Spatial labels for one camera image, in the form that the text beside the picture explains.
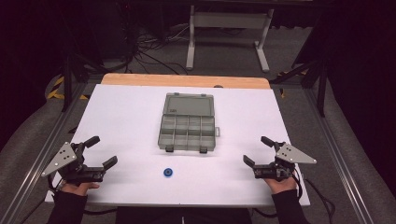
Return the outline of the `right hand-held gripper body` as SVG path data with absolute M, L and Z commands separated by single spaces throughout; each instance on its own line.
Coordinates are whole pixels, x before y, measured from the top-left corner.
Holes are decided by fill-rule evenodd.
M 275 160 L 269 164 L 256 164 L 253 174 L 256 178 L 281 181 L 293 176 L 297 163 L 316 164 L 317 160 L 308 156 L 297 147 L 285 142 L 275 142 Z

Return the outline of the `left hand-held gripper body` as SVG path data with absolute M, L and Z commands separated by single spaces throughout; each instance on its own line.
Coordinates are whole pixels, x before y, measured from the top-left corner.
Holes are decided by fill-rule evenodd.
M 69 184 L 102 182 L 105 175 L 103 167 L 89 167 L 84 164 L 83 152 L 86 149 L 81 143 L 64 143 L 41 173 L 48 176 L 58 173 Z

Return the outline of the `grey plastic compartment box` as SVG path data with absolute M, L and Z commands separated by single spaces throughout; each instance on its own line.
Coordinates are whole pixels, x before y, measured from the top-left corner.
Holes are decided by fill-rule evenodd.
M 158 146 L 166 152 L 198 151 L 206 154 L 216 147 L 214 96 L 170 92 L 166 94 Z

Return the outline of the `person's right hand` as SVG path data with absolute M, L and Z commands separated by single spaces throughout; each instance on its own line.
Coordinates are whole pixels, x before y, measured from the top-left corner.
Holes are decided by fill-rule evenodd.
M 269 186 L 273 194 L 278 194 L 283 191 L 297 189 L 296 181 L 290 177 L 281 181 L 266 178 L 264 182 Z

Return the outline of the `person's left hand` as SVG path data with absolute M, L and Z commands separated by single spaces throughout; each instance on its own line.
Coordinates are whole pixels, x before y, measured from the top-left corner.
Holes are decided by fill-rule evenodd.
M 81 183 L 78 186 L 76 186 L 74 184 L 65 183 L 62 186 L 61 191 L 67 192 L 67 193 L 73 193 L 78 196 L 86 196 L 89 189 L 99 189 L 99 188 L 100 188 L 100 186 L 97 183 L 92 183 L 92 182 Z

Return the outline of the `white table board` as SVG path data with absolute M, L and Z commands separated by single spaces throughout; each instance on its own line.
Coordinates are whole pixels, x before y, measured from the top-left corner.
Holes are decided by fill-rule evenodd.
M 74 142 L 95 135 L 100 142 L 84 152 L 89 166 L 113 156 L 90 204 L 131 206 L 259 207 L 272 204 L 271 190 L 244 164 L 275 158 L 262 143 L 267 136 L 286 142 L 289 135 L 271 90 L 206 88 L 214 96 L 219 137 L 213 151 L 167 153 L 158 146 L 169 87 L 98 85 L 94 88 Z

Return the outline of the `black tripod stand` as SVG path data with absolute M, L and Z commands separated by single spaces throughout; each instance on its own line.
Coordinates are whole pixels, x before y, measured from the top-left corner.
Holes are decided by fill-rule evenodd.
M 319 80 L 316 107 L 322 117 L 325 117 L 324 98 L 327 79 L 325 45 L 329 37 L 328 25 L 331 23 L 329 18 L 330 15 L 326 12 L 319 16 L 294 60 L 292 69 L 288 72 L 281 72 L 275 79 L 269 81 L 271 85 L 283 84 L 286 80 L 305 72 L 300 80 L 300 85 L 303 89 L 311 89 Z
M 74 96 L 72 79 L 74 78 L 77 83 L 85 84 L 90 78 L 86 65 L 91 67 L 99 74 L 106 74 L 109 72 L 109 70 L 104 68 L 99 63 L 95 63 L 93 60 L 85 57 L 81 53 L 81 50 L 78 48 L 78 42 L 75 39 L 72 29 L 70 28 L 67 19 L 64 17 L 63 13 L 60 13 L 60 23 L 57 25 L 57 28 L 59 29 L 60 39 L 62 40 L 64 51 L 63 112 L 66 112 L 68 109 L 71 108 L 74 101 L 78 98 L 78 96 Z

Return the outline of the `wooden table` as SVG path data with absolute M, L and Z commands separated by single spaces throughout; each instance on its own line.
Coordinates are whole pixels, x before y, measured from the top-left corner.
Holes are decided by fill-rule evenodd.
M 270 84 L 262 77 L 211 77 L 188 75 L 105 74 L 101 81 L 107 85 L 174 86 L 225 89 L 264 89 Z

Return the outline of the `aluminium frame rail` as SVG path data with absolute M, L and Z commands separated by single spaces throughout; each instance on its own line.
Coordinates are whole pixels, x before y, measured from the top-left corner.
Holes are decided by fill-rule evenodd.
M 387 207 L 382 202 L 386 195 L 383 189 L 387 190 L 387 187 L 367 158 L 338 104 L 330 97 L 322 117 L 315 92 L 304 90 L 304 95 L 324 135 L 332 162 L 358 221 L 360 224 L 386 224 L 391 220 L 387 218 Z
M 0 224 L 14 224 L 17 217 L 19 216 L 24 204 L 27 202 L 31 192 L 33 191 L 36 182 L 41 176 L 41 172 L 44 170 L 48 160 L 50 159 L 52 149 L 55 143 L 58 141 L 59 135 L 61 134 L 64 125 L 69 119 L 75 105 L 78 102 L 80 95 L 84 92 L 87 84 L 77 84 L 76 87 L 71 91 L 70 102 L 64 112 L 61 112 L 54 123 L 53 128 L 48 134 L 45 143 L 40 148 L 38 155 L 35 157 L 35 161 L 27 171 L 21 186 L 13 198 L 12 202 L 0 219 Z

